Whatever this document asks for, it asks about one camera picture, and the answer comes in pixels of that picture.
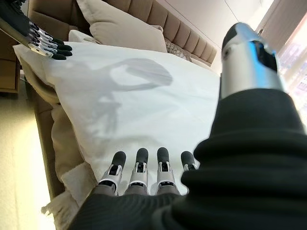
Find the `white pillowcase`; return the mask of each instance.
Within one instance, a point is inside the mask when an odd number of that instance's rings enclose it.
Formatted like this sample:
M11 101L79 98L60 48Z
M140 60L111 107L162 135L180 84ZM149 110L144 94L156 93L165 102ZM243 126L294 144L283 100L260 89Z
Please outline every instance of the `white pillowcase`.
M66 44L73 48L73 55L65 61L40 56L22 45L14 48L55 86L96 179L101 179L114 154L124 151L127 160L119 187L123 194L137 150L147 148L148 183L153 195L156 152L166 147L178 189L186 193L180 182L180 155L186 150L193 152L208 137L219 77L167 53L92 43Z
M101 0L77 0L93 37L103 45L166 53L162 31Z

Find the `robotic arm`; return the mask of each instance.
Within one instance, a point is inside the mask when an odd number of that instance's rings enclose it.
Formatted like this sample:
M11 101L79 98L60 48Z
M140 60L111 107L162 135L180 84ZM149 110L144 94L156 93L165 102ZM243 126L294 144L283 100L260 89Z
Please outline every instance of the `robotic arm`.
M32 51L57 60L71 56L72 48L43 31L21 11L25 0L0 0L0 29Z

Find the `nightstand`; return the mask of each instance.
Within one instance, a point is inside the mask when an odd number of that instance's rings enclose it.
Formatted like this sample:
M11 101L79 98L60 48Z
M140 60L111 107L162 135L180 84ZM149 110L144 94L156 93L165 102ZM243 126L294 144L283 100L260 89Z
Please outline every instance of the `nightstand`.
M18 93L20 63L12 46L17 42L0 31L0 92Z

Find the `floor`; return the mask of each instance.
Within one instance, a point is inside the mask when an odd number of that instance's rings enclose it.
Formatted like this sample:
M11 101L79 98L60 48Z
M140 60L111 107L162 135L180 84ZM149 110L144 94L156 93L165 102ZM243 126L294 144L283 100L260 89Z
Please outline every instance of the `floor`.
M0 229L54 230L40 213L50 202L34 109L20 80L19 94L0 93Z

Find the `beige headboard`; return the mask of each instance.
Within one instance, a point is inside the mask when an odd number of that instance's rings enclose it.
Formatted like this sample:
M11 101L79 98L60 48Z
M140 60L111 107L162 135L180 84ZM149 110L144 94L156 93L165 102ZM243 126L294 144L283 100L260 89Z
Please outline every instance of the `beige headboard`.
M160 25L164 37L211 65L216 49L155 0L105 0L110 5L150 24ZM90 35L76 0L31 0L29 18L42 29L64 41L71 29Z

